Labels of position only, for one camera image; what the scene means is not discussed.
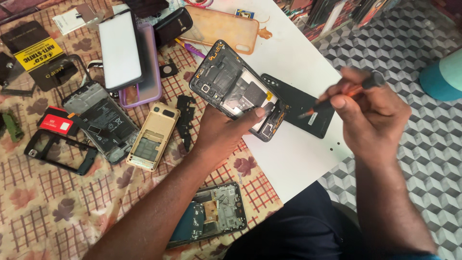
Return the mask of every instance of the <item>teal stool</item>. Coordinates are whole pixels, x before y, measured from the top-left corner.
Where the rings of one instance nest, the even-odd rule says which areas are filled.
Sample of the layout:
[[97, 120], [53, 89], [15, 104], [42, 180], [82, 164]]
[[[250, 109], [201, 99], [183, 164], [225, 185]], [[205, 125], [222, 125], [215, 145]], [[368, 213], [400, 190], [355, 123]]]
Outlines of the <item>teal stool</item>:
[[462, 49], [424, 68], [419, 79], [423, 90], [434, 99], [462, 98]]

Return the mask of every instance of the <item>rear camera module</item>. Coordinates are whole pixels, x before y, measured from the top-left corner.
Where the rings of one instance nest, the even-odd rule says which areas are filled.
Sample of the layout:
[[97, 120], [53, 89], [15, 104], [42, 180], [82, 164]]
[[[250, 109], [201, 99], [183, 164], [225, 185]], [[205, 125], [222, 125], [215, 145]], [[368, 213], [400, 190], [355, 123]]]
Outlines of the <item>rear camera module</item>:
[[204, 84], [201, 89], [203, 92], [207, 93], [210, 90], [210, 87]]

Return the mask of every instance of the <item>transparent phone case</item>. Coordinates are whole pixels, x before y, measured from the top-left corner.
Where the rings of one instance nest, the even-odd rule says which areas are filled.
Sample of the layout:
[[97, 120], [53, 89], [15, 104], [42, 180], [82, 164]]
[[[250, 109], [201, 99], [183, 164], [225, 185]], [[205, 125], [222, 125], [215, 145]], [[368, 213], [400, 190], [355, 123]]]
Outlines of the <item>transparent phone case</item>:
[[259, 22], [224, 12], [185, 6], [191, 15], [193, 27], [179, 38], [183, 41], [213, 46], [219, 39], [226, 41], [235, 52], [254, 52]]

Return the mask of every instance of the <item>red battery package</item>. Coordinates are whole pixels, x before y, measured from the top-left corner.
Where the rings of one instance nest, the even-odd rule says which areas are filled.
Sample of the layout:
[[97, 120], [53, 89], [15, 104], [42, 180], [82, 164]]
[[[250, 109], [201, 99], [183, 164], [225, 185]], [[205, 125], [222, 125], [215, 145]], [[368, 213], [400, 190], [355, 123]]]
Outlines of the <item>red battery package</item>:
[[38, 121], [37, 126], [61, 134], [76, 136], [79, 127], [67, 118], [68, 115], [64, 109], [49, 106], [45, 110], [43, 117]]

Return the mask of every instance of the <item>dark trousers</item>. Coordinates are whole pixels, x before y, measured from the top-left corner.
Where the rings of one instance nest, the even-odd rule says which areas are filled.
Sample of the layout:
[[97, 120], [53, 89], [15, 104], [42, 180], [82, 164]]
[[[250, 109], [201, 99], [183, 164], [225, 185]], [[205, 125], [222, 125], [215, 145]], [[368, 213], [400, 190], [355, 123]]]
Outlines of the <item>dark trousers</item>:
[[332, 206], [327, 191], [316, 181], [237, 239], [225, 260], [345, 259], [344, 221], [341, 212]]

